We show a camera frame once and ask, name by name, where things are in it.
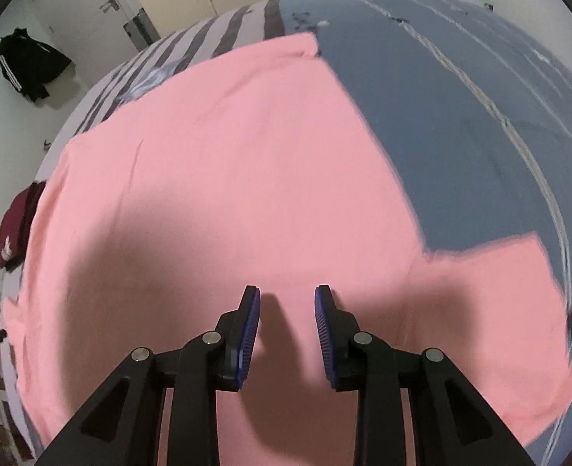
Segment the pink garment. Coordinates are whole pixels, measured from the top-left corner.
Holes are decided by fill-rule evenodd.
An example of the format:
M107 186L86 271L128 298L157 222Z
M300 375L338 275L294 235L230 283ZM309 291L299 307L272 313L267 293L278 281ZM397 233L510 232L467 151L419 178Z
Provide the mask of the pink garment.
M314 290L398 349L445 351L522 444L572 402L546 201L500 124L395 34L355 70L309 33L176 74L72 138L3 311L44 444L132 349L174 350L263 294L250 378L218 397L226 465L348 465Z

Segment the folded maroon garment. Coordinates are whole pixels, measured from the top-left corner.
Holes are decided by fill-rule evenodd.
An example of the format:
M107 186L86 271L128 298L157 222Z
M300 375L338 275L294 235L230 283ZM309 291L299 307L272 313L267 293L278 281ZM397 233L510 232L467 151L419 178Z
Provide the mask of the folded maroon garment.
M0 270L13 270L25 260L31 223L45 185L32 182L5 212L0 224Z

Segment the striped star bed sheet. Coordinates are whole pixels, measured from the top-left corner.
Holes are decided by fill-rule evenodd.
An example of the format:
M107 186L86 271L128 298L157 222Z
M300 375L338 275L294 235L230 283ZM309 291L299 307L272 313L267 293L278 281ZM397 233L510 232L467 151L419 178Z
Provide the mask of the striped star bed sheet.
M438 347L539 465L572 450L572 74L447 0L264 0L109 71L40 166L2 305L47 446L132 349L174 350L262 292L218 397L226 465L347 465L314 290L397 349Z

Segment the black jacket near door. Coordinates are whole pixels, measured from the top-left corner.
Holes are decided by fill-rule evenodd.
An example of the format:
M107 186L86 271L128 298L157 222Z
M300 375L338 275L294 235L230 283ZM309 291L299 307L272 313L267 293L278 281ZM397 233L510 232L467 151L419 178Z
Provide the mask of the black jacket near door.
M33 39L26 28L16 28L0 41L0 68L14 90L32 103L49 97L54 82L72 60L48 43Z

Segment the dark suitcase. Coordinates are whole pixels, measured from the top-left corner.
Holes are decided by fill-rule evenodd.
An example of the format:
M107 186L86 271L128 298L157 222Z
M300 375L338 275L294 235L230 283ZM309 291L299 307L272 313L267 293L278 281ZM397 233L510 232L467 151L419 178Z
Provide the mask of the dark suitcase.
M144 9L136 13L132 19L123 25L124 31L138 52L147 49L161 39L159 32L153 25Z

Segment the white door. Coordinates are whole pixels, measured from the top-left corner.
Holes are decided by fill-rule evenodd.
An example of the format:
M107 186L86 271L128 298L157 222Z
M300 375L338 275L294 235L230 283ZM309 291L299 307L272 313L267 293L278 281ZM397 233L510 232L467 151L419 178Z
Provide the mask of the white door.
M137 53L124 30L127 16L118 0L32 2L55 47L73 60L84 79L98 79Z

